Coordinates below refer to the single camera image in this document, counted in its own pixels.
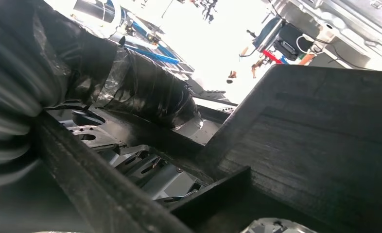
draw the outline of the factory equipment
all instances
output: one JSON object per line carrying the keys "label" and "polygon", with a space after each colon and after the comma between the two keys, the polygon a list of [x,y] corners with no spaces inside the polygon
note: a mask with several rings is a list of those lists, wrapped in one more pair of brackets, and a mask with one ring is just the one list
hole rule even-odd
{"label": "factory equipment", "polygon": [[[232,111],[0,0],[0,233],[382,232],[382,72],[278,65]],[[201,118],[222,124],[206,145],[173,131]],[[189,193],[152,201],[178,172]]]}

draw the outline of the black tape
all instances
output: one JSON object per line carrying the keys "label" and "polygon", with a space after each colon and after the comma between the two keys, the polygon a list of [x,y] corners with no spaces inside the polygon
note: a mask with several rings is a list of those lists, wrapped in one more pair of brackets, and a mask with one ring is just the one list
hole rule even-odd
{"label": "black tape", "polygon": [[127,72],[105,109],[135,114],[167,128],[177,128],[198,116],[186,82],[152,60],[129,49]]}

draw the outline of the orange tube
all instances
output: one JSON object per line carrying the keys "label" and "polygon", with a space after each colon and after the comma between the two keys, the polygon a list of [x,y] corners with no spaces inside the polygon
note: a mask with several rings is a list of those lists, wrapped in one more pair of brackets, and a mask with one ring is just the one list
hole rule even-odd
{"label": "orange tube", "polygon": [[298,63],[298,64],[304,66],[304,65],[306,65],[309,61],[311,61],[314,57],[315,57],[315,55],[306,54],[306,55],[303,57],[303,60],[301,60],[300,63]]}

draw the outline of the red part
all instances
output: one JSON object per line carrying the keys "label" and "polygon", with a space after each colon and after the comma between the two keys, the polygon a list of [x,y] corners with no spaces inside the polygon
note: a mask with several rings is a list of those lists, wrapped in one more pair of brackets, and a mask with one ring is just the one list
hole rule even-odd
{"label": "red part", "polygon": [[272,55],[269,51],[266,51],[266,50],[263,50],[262,53],[271,59],[271,61],[274,61],[276,62],[277,64],[282,64],[282,61],[280,61],[279,59],[277,59],[274,55]]}

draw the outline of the blue tube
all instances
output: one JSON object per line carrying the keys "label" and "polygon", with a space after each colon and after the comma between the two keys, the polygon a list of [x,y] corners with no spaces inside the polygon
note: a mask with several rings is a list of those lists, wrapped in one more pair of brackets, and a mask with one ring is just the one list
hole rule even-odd
{"label": "blue tube", "polygon": [[139,26],[136,22],[132,23],[132,27],[135,29],[135,31],[139,32],[144,37],[147,37],[148,33],[145,31],[141,26]]}
{"label": "blue tube", "polygon": [[284,55],[282,55],[280,61],[281,61],[282,63],[284,63],[284,64],[289,65],[289,63],[287,62],[287,60],[285,60],[285,58],[286,58],[286,57],[285,57]]}
{"label": "blue tube", "polygon": [[164,55],[159,55],[159,54],[156,54],[156,53],[152,53],[152,52],[148,52],[148,51],[144,51],[144,50],[140,50],[138,48],[135,48],[135,47],[132,47],[132,46],[128,46],[126,45],[127,48],[129,48],[130,50],[133,50],[139,54],[142,54],[154,61],[161,61],[161,62],[165,62],[165,63],[170,63],[170,64],[174,64],[174,65],[177,65],[179,63],[179,61],[177,59],[174,59],[174,58],[171,58],[171,57],[167,57],[167,56],[164,56]]}
{"label": "blue tube", "polygon": [[161,45],[158,45],[158,50],[160,50],[161,53],[163,53],[165,56],[176,59],[176,56],[172,52],[170,52],[167,48],[162,47]]}

